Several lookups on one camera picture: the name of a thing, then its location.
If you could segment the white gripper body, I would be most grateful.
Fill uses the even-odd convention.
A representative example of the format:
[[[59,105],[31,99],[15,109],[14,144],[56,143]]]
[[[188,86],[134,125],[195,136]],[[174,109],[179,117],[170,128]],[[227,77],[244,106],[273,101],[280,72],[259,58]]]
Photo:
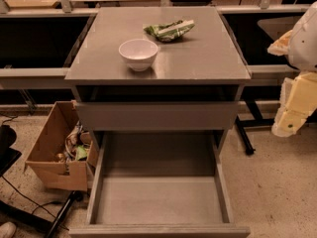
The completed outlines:
[[[300,70],[317,70],[317,2],[309,7],[292,29],[288,61]]]

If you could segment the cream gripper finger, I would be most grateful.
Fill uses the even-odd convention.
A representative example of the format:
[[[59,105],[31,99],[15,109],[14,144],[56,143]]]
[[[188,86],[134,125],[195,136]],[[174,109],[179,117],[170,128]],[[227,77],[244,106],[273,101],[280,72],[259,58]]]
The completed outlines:
[[[274,41],[268,48],[267,52],[274,56],[285,56],[288,54],[289,49],[289,40],[291,37],[292,31],[289,30],[283,34],[279,39]]]
[[[277,137],[295,135],[317,109],[317,73],[304,71],[286,78],[279,103],[271,132]]]

